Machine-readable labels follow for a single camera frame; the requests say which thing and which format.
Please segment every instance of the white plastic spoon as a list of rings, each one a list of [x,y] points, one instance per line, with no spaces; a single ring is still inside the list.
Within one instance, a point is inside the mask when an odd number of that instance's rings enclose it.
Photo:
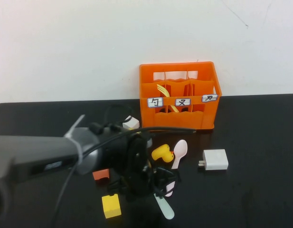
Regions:
[[[163,197],[162,197],[162,199],[160,199],[159,196],[156,196],[156,193],[154,194],[154,197],[156,198],[156,201],[157,201],[164,217],[166,219],[172,219],[175,216],[175,212],[173,211],[173,209],[171,208],[169,203],[166,201],[166,199],[164,199]]]
[[[188,144],[185,140],[181,139],[179,142],[177,142],[175,148],[174,148],[174,155],[175,160],[173,163],[173,166],[171,167],[172,170],[175,170],[179,166],[180,159],[186,155],[188,152]],[[175,182],[170,183],[166,186],[166,191],[170,191],[174,188]],[[173,194],[171,191],[170,193],[166,194],[165,196],[169,197]]]

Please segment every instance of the yellow cube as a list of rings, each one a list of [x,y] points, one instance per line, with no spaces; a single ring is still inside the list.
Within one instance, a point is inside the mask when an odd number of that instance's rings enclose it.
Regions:
[[[121,215],[121,208],[119,203],[118,194],[113,196],[103,196],[102,197],[103,211],[105,218],[111,218]]]

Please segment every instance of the white label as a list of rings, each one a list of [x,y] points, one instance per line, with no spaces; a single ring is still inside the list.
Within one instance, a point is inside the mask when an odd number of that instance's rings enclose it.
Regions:
[[[217,94],[207,94],[202,96],[202,102],[216,101],[217,99]]]
[[[190,105],[190,98],[176,99],[176,106]]]
[[[147,99],[149,108],[157,108],[163,106],[163,98],[162,97],[152,97]]]

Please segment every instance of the pink spoon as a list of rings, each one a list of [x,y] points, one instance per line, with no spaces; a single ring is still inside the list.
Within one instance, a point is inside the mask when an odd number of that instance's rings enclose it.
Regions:
[[[179,166],[180,159],[186,155],[188,152],[188,144],[186,143],[185,140],[181,139],[179,142],[177,142],[175,148],[174,148],[174,155],[175,155],[175,160],[173,163],[173,166],[171,167],[172,170],[175,170]],[[170,183],[166,186],[166,191],[170,191],[174,188],[175,182]],[[170,193],[166,194],[165,196],[169,197],[173,194],[171,191]]]

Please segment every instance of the fork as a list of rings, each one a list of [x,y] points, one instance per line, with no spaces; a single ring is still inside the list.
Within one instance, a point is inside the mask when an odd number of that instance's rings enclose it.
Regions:
[[[165,95],[166,97],[170,97],[170,93],[169,93],[169,92],[167,91],[167,89],[164,88],[163,86],[157,84],[157,89],[158,89],[161,93],[163,93],[163,95]],[[174,110],[174,112],[176,112],[176,113],[179,112],[179,110],[178,110],[175,106],[171,105],[171,108]]]

